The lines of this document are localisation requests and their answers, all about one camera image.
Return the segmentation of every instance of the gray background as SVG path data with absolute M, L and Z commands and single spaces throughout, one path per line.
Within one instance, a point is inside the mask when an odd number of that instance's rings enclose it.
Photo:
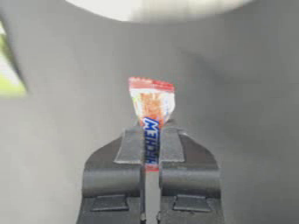
M 136 119 L 131 75 L 176 84 L 174 117 L 219 160 L 227 223 L 298 223 L 298 0 L 168 25 L 63 0 L 0 0 L 0 15 L 30 88 L 0 99 L 0 223 L 75 223 L 84 161 Z

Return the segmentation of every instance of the overhead light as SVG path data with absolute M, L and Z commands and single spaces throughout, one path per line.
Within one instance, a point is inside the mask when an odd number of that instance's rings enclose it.
M 87 11 L 120 21 L 195 19 L 236 9 L 252 0 L 67 0 Z

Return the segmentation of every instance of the green object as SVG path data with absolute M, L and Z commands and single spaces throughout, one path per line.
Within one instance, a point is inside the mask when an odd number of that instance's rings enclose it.
M 6 29 L 0 22 L 0 96 L 26 96 L 24 83 L 16 72 L 14 55 L 7 44 Z

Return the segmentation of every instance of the snack package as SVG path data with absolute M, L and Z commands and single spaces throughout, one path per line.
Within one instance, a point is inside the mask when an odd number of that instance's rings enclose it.
M 160 129 L 175 108 L 174 84 L 160 80 L 131 77 L 130 93 L 135 113 L 144 127 L 146 170 L 159 171 Z

